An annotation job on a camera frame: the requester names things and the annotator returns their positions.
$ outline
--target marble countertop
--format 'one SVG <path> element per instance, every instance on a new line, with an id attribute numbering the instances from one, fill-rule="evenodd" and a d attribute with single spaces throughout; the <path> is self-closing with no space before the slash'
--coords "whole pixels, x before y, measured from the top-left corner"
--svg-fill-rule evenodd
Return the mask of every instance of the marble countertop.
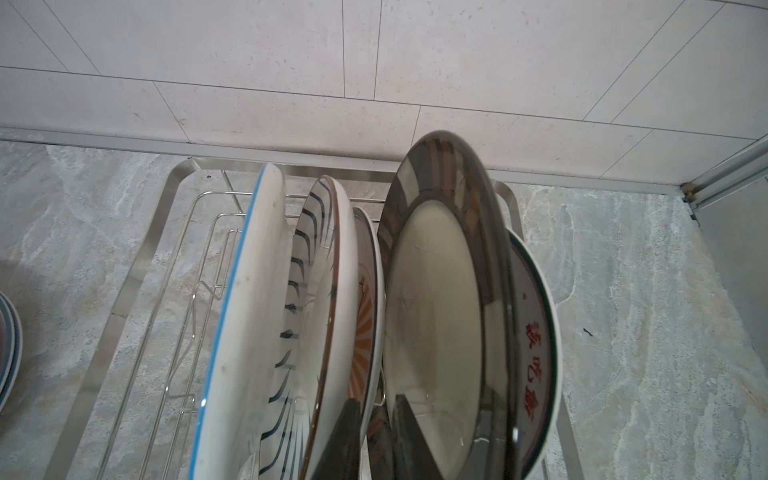
<path id="1" fill-rule="evenodd" d="M 21 371 L 0 412 L 0 478 L 43 476 L 165 178 L 182 160 L 0 142 L 0 290 L 25 329 Z M 250 190 L 251 179 L 238 181 Z M 216 172 L 200 172 L 179 195 L 223 187 Z M 680 198 L 511 187 L 558 305 L 585 478 L 768 477 L 768 376 Z M 376 188 L 349 185 L 359 196 Z M 185 214 L 172 210 L 169 223 Z M 142 301 L 151 293 L 127 322 L 69 478 L 98 467 L 122 394 L 118 373 L 146 320 Z M 137 422 L 154 416 L 142 405 Z M 118 464 L 143 455 L 118 451 Z M 554 447 L 546 463 L 548 478 L 566 478 Z M 107 478 L 123 477 L 115 469 Z"/>

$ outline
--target gray panel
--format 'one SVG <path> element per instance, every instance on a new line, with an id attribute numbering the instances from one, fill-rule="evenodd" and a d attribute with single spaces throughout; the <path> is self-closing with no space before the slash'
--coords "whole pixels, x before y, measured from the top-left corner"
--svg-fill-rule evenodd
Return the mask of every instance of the gray panel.
<path id="1" fill-rule="evenodd" d="M 768 181 L 762 178 L 696 215 L 744 328 L 768 367 Z"/>

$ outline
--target white tiled wall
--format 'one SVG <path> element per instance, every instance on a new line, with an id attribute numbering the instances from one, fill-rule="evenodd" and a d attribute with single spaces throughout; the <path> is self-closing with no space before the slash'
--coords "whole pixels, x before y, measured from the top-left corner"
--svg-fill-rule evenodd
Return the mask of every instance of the white tiled wall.
<path id="1" fill-rule="evenodd" d="M 0 126 L 680 184 L 768 134 L 768 5 L 0 0 Z"/>

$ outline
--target baseboard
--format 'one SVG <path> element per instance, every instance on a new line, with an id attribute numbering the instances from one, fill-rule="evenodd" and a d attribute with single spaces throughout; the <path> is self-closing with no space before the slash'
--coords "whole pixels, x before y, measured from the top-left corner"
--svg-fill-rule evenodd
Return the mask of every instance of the baseboard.
<path id="1" fill-rule="evenodd" d="M 220 145 L 186 144 L 175 141 L 144 140 L 140 138 L 110 137 L 106 135 L 72 134 L 66 132 L 29 130 L 0 127 L 0 140 L 36 144 L 66 145 L 69 147 L 103 148 L 107 150 L 136 151 L 152 154 L 180 155 L 182 157 L 215 157 L 237 160 L 274 162 L 278 164 L 310 165 L 314 167 L 350 168 L 395 172 L 398 162 L 369 158 L 336 157 L 332 155 L 301 154 L 293 152 L 259 150 L 256 148 L 224 147 Z M 488 175 L 510 184 L 533 184 L 552 187 L 612 190 L 638 194 L 659 194 L 682 197 L 676 185 L 646 184 L 622 180 L 591 177 L 533 174 L 506 170 L 488 170 Z"/>

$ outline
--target gray marble surface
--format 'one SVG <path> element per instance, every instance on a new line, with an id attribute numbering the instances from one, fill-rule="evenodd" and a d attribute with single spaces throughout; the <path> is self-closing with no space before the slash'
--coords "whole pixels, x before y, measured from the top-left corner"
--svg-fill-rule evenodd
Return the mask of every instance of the gray marble surface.
<path id="1" fill-rule="evenodd" d="M 0 142 L 0 290 L 16 302 L 25 327 L 22 370 L 0 412 L 0 478 L 42 477 L 167 172 L 182 160 Z M 255 176 L 232 180 L 236 189 L 250 190 Z M 288 184 L 299 193 L 311 181 Z M 192 198 L 223 187 L 216 171 L 181 184 L 69 478 L 93 478 L 98 467 Z M 360 197 L 386 192 L 378 184 L 345 188 Z M 768 477 L 766 371 L 687 206 L 655 195 L 512 188 L 526 240 L 558 303 L 564 391 L 585 478 Z M 298 206 L 292 202 L 289 210 Z M 168 346 L 176 342 L 200 246 L 218 210 L 233 211 L 231 197 L 205 200 L 193 218 L 106 478 L 136 476 L 157 386 L 167 375 Z M 233 224 L 214 232 L 212 257 Z M 214 303 L 209 329 L 216 318 Z M 180 369 L 179 380 L 187 375 L 188 368 Z M 198 366 L 194 388 L 200 377 Z M 177 406 L 161 418 L 152 478 L 177 418 Z M 549 478 L 565 478 L 557 447 L 553 442 L 547 455 Z"/>

